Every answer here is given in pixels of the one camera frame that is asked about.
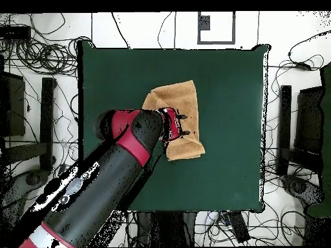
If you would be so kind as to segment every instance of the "green table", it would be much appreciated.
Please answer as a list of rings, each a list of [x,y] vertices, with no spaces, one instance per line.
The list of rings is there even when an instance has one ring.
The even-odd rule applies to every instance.
[[[260,211],[267,49],[98,49],[83,42],[84,156],[99,143],[93,131],[98,114],[140,109],[153,88],[193,80],[206,153],[171,162],[163,155],[130,210]]]

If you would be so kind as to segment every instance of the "tangled wires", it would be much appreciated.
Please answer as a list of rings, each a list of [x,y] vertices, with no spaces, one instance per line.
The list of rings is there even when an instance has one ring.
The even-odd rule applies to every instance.
[[[15,43],[10,41],[2,43],[2,45],[0,45],[0,53],[6,53],[6,62],[9,59],[18,59],[23,64],[21,66],[18,65],[18,67],[27,67],[38,74],[59,74],[77,78],[77,42],[92,42],[90,38],[80,36],[73,39],[49,39],[46,35],[53,34],[65,25],[66,21],[63,14],[61,14],[63,19],[61,26],[44,34],[35,27],[33,14],[25,15],[30,17],[29,27],[34,31],[34,35],[31,41],[17,41]],[[27,26],[24,24],[14,24],[15,26]],[[58,43],[50,43],[64,41],[69,42],[67,46]]]

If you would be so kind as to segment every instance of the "white floor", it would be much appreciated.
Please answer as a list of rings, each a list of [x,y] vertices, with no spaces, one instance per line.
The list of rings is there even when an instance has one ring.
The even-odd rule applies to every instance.
[[[211,34],[204,34],[204,39],[213,39],[214,41],[224,41],[228,39],[229,23],[226,21],[230,18],[226,12],[204,12],[204,15],[211,16]],[[104,48],[125,48],[126,44],[119,35],[112,15],[110,13],[97,13],[97,14],[63,14],[65,18],[64,26],[53,34],[47,35],[49,39],[63,40],[72,39],[78,36],[87,36],[92,39],[97,47]],[[270,44],[272,49],[269,53],[268,65],[268,84],[269,84],[269,101],[276,98],[275,94],[271,91],[272,82],[275,79],[276,73],[278,75],[286,71],[284,68],[279,70],[280,63],[288,60],[288,52],[296,43],[305,40],[318,32],[328,30],[330,28],[330,21],[327,12],[236,12],[236,43],[235,45],[197,45],[197,12],[157,12],[157,13],[115,13],[114,14],[118,26],[123,34],[123,37],[128,42],[131,48],[242,48],[249,50],[256,44]],[[12,24],[21,23],[30,25],[30,19],[27,15],[13,15],[11,16]],[[41,33],[49,33],[63,22],[61,14],[34,14],[34,25]],[[214,22],[224,21],[224,29],[220,28]],[[57,42],[62,45],[67,45],[67,41]],[[328,36],[321,36],[317,39],[307,41],[295,47],[292,50],[292,59],[294,61],[304,61],[316,54],[321,54],[324,58],[324,65],[328,64],[331,60],[330,48],[331,39]],[[321,66],[321,58],[313,58],[314,66]],[[37,139],[39,138],[39,115],[40,104],[37,101],[37,95],[41,95],[41,78],[28,68],[17,67],[22,65],[18,60],[13,60],[10,66],[6,66],[6,70],[17,75],[24,75],[26,81],[26,98],[30,105],[30,112],[25,113],[26,119],[31,124]],[[73,159],[77,158],[78,150],[77,145],[71,142],[77,142],[78,127],[74,121],[75,115],[70,111],[69,104],[72,97],[78,93],[77,82],[74,77],[68,76],[54,76],[58,83],[59,88],[55,94],[54,117],[55,119],[62,117],[55,123],[56,137],[54,137],[54,155],[58,159],[56,167],[61,159],[67,158],[66,164],[73,162],[70,157],[67,157],[69,150],[70,156]],[[279,85],[292,86],[292,110],[297,109],[297,95],[301,89],[316,87],[321,85],[319,71],[304,72],[294,68],[288,70],[284,75],[278,78]],[[277,83],[274,83],[273,90],[278,93]],[[77,98],[74,99],[72,108],[78,111]],[[267,120],[277,117],[278,113],[278,99],[268,105]],[[295,117],[296,112],[292,113],[292,139],[291,145],[294,142],[295,136]],[[275,128],[273,131],[267,132],[267,147],[276,147],[277,135],[277,119],[270,121],[268,126]],[[7,145],[16,146],[26,144],[27,142],[34,142],[34,136],[29,126],[26,125],[26,134],[23,137],[13,137],[11,142]],[[266,162],[272,159],[270,154],[266,156]],[[19,174],[23,171],[29,170],[39,165],[38,159],[25,161],[18,165],[14,174]],[[281,223],[277,218],[281,217],[287,211],[302,212],[300,203],[293,199],[291,196],[284,192],[282,187],[278,187],[278,180],[273,180],[266,183],[264,187],[264,201],[266,202],[266,209],[263,213],[253,214],[243,213],[247,225],[250,230],[251,236],[262,239],[252,239],[248,245],[301,245],[302,240],[300,236],[294,232],[290,233],[285,229],[285,236],[281,232]],[[232,246],[238,244],[233,239],[233,235],[227,228],[220,231],[217,227],[213,226],[208,235],[205,235],[206,227],[215,224],[215,212],[200,212],[196,220],[195,228],[195,242],[196,246]],[[284,217],[283,223],[286,226],[304,227],[304,219],[298,214],[289,213]],[[125,241],[125,224],[116,234],[111,246],[123,245],[127,246]],[[136,226],[130,225],[131,233],[134,234]]]

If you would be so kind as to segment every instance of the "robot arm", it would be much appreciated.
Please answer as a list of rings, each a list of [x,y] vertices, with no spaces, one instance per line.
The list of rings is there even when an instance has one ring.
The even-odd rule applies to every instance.
[[[47,184],[14,227],[8,246],[52,247],[55,242],[57,247],[87,247],[119,205],[129,207],[123,205],[123,197],[157,142],[163,141],[166,147],[189,134],[180,126],[184,118],[173,108],[103,113],[95,130],[102,143],[79,170],[75,163]]]

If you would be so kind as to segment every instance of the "orange towel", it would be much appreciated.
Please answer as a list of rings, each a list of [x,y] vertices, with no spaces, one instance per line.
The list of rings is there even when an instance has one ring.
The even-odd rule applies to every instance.
[[[171,141],[167,147],[169,161],[198,158],[205,153],[199,141],[198,101],[193,81],[154,88],[148,93],[143,109],[155,110],[163,107],[178,109],[187,119],[181,119],[182,130],[189,130],[190,135]]]

